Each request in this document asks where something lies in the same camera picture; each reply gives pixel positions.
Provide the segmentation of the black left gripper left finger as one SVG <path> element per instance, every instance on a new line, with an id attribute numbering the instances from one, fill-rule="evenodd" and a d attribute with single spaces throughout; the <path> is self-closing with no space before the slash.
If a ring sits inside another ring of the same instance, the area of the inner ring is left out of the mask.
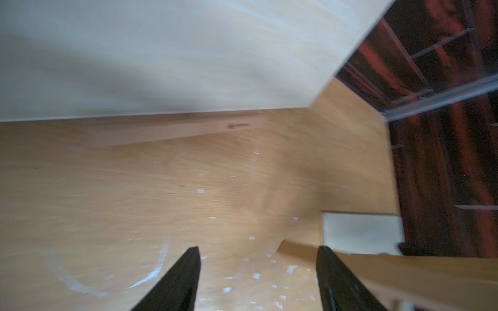
<path id="1" fill-rule="evenodd" d="M 132 311 L 193 311 L 200 271 L 199 248 L 190 247 Z"/>

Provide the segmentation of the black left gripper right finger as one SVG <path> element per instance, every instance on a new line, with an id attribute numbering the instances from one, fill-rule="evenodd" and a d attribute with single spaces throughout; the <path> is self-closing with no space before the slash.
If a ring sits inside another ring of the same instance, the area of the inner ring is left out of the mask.
<path id="1" fill-rule="evenodd" d="M 324 310 L 386 311 L 386 308 L 327 246 L 318 248 L 316 273 Z"/>

